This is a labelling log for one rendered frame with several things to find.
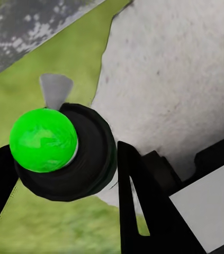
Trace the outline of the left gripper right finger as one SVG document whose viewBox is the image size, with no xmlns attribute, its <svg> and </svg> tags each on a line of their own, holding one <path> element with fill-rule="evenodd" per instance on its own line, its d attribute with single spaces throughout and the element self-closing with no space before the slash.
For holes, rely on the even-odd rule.
<svg viewBox="0 0 224 254">
<path fill-rule="evenodd" d="M 117 147 L 121 254 L 207 254 L 138 150 Z M 130 176 L 150 236 L 138 233 Z"/>
</svg>

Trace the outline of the insectifuge atomizer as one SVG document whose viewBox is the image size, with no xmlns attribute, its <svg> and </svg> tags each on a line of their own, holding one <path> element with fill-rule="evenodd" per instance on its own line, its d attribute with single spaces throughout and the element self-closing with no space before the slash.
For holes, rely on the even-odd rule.
<svg viewBox="0 0 224 254">
<path fill-rule="evenodd" d="M 71 78 L 49 72 L 39 78 L 46 108 L 22 115 L 9 145 L 23 185 L 50 201 L 72 202 L 118 182 L 118 147 L 110 125 L 87 106 L 64 103 Z"/>
</svg>

